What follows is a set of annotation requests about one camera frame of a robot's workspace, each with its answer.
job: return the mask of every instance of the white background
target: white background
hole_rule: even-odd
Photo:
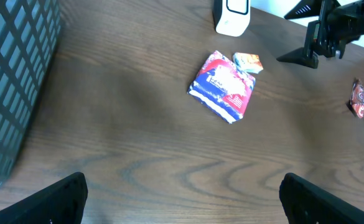
[[[300,0],[250,0],[251,6],[266,11],[279,17],[284,17]],[[356,0],[338,0],[341,5],[355,2]],[[307,26],[310,21],[316,20],[316,17],[305,19],[294,19],[293,22]],[[354,42],[364,47],[364,36],[359,41]]]

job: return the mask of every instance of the plastic wrapper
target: plastic wrapper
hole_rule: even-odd
[[[231,124],[243,118],[254,86],[254,77],[215,51],[199,71],[188,94]]]
[[[263,70],[263,66],[261,61],[259,60],[258,55],[235,53],[233,56],[233,61],[244,72],[258,74],[260,71]]]
[[[364,86],[358,79],[353,84],[352,95],[350,97],[350,106],[358,118],[364,115]]]

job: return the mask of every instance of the wood grain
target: wood grain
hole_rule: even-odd
[[[287,223],[287,172],[364,210],[364,118],[345,106],[363,48],[312,70],[275,59],[305,28],[256,9],[232,38],[214,31],[210,0],[60,3],[63,38],[0,210],[76,171],[83,223]],[[264,65],[232,125],[186,94],[214,50]]]

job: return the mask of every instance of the black object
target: black object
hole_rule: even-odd
[[[88,198],[85,176],[76,172],[0,211],[0,224],[79,224]]]
[[[289,62],[317,68],[318,55],[339,59],[345,46],[364,35],[364,0],[341,6],[337,0],[301,0],[285,19],[318,16],[307,26],[305,46],[278,57],[279,62]]]
[[[290,224],[364,223],[363,211],[295,174],[286,174],[279,193]]]
[[[0,184],[34,116],[60,21],[58,0],[0,0]]]

